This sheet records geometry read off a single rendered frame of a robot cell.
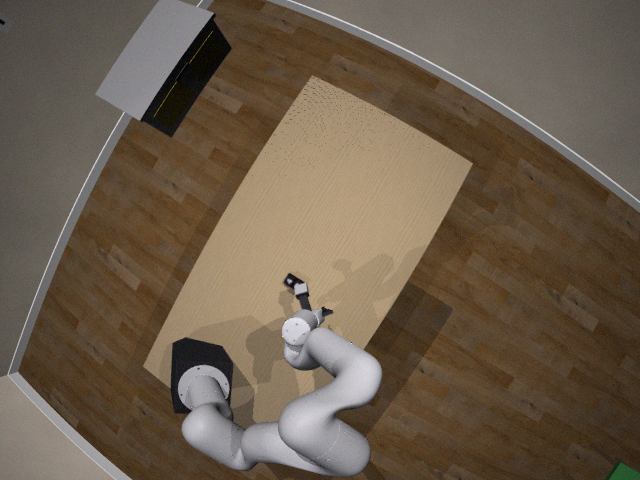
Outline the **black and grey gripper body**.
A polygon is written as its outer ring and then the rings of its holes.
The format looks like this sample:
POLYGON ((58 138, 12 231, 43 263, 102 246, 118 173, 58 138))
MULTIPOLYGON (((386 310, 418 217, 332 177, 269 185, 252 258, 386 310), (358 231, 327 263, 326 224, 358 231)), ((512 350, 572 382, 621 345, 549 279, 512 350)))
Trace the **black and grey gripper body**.
POLYGON ((314 310, 312 310, 312 312, 317 317, 317 320, 318 320, 318 325, 317 326, 319 326, 320 324, 322 324, 325 321, 325 318, 322 316, 322 309, 321 308, 314 309, 314 310))

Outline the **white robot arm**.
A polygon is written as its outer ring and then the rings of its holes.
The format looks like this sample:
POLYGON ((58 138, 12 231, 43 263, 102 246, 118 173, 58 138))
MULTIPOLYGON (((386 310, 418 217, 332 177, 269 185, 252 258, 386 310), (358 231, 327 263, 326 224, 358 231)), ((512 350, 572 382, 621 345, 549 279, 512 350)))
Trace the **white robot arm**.
POLYGON ((302 371, 322 366, 335 379, 292 400, 279 421, 244 429, 233 422, 224 373, 210 365, 192 367, 178 384, 180 400, 193 409, 182 423, 182 434, 196 450, 233 470, 248 471, 257 463, 272 463, 352 477, 366 468, 371 448, 360 432, 335 414, 369 404, 380 388, 382 368, 376 358, 352 342, 328 328, 317 328, 307 283, 294 288, 302 310, 282 326, 284 359, 302 371))

